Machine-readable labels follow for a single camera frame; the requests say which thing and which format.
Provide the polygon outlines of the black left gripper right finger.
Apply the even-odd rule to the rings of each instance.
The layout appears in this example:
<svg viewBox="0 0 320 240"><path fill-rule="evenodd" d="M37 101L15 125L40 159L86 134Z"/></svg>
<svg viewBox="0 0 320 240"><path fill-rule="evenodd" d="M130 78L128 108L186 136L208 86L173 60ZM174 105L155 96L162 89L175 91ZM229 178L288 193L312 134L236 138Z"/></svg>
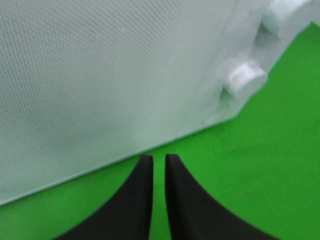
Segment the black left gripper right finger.
<svg viewBox="0 0 320 240"><path fill-rule="evenodd" d="M211 197L173 153L165 156L165 201L173 240L275 239Z"/></svg>

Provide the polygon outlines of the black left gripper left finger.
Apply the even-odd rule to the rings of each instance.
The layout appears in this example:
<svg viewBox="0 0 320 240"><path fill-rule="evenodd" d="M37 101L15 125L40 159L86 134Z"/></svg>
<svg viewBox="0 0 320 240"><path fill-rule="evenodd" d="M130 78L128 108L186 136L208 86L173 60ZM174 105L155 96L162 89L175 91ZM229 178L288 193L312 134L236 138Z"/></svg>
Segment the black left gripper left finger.
<svg viewBox="0 0 320 240"><path fill-rule="evenodd" d="M142 155L126 181L96 212L57 240L148 240L154 160Z"/></svg>

